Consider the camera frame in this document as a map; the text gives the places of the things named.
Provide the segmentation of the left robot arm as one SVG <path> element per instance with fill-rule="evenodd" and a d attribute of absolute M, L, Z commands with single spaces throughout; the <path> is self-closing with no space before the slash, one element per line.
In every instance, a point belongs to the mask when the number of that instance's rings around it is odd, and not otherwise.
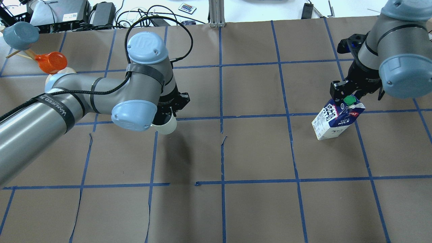
<path fill-rule="evenodd" d="M 174 77 L 164 41 L 153 32 L 125 35 L 125 77 L 55 74 L 44 93 L 1 116 L 1 188 L 88 113 L 110 115 L 131 131 L 176 129 L 176 113 L 189 102 Z"/>

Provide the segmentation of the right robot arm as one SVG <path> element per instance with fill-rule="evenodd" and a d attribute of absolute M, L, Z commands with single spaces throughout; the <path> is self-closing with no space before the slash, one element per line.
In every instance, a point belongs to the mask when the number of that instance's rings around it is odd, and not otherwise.
<path fill-rule="evenodd" d="M 430 0 L 389 0 L 367 34 L 342 39 L 337 52 L 354 60 L 342 81 L 330 85 L 336 102 L 379 91 L 399 99 L 425 96 L 432 89 L 431 42 L 426 23 Z"/>

